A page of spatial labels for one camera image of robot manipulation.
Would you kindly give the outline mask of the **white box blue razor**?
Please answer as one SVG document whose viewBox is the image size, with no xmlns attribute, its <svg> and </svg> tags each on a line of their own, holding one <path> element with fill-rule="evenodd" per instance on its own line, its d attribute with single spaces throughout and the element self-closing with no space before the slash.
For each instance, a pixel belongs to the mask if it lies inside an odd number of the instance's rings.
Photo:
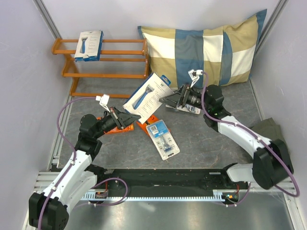
<svg viewBox="0 0 307 230">
<path fill-rule="evenodd" d="M 139 115 L 141 124 L 162 105 L 159 100 L 173 94 L 171 81 L 166 76 L 152 73 L 123 104 L 123 109 L 134 115 Z"/>
<path fill-rule="evenodd" d="M 99 61 L 104 33 L 102 30 L 81 32 L 74 61 Z"/>
</svg>

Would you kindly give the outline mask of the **clear blister razor pack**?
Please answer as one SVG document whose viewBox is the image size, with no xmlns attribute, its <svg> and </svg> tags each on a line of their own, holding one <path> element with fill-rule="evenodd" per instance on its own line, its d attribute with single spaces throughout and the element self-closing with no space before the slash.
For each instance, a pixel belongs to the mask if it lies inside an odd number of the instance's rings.
<svg viewBox="0 0 307 230">
<path fill-rule="evenodd" d="M 177 143 L 163 120 L 147 125 L 146 130 L 162 160 L 165 161 L 180 153 Z"/>
</svg>

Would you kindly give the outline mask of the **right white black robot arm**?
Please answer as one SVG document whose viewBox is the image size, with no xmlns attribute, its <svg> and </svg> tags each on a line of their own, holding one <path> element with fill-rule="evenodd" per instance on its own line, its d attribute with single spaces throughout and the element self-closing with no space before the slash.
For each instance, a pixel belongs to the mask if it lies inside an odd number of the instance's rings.
<svg viewBox="0 0 307 230">
<path fill-rule="evenodd" d="M 224 108 L 220 87 L 210 85 L 200 93 L 184 84 L 159 101 L 176 109 L 185 105 L 204 109 L 207 126 L 233 140 L 252 157 L 250 164 L 226 166 L 226 173 L 219 180 L 222 187 L 229 189 L 237 182 L 256 182 L 261 188 L 270 189 L 294 173 L 285 142 L 263 137 L 241 124 Z"/>
</svg>

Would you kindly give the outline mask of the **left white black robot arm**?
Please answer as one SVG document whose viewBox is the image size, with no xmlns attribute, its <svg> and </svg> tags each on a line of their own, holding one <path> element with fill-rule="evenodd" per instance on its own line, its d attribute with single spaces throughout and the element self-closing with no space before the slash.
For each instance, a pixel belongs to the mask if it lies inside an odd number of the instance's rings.
<svg viewBox="0 0 307 230">
<path fill-rule="evenodd" d="M 62 230 L 71 211 L 91 188 L 101 188 L 105 176 L 93 170 L 92 161 L 98 155 L 101 136 L 118 127 L 124 129 L 140 119 L 111 107 L 101 119 L 92 114 L 80 121 L 78 141 L 67 164 L 43 192 L 29 198 L 29 225 L 38 230 Z"/>
</svg>

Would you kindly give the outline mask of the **orange razor cartridge pack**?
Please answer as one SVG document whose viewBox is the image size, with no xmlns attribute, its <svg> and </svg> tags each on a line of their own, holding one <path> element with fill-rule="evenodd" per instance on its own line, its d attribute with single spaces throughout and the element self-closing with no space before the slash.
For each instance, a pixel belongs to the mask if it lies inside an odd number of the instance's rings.
<svg viewBox="0 0 307 230">
<path fill-rule="evenodd" d="M 114 129 L 112 129 L 108 132 L 104 131 L 104 134 L 124 133 L 124 132 L 133 131 L 133 130 L 134 130 L 134 124 L 131 124 L 124 129 L 119 129 L 118 127 L 115 127 Z"/>
</svg>

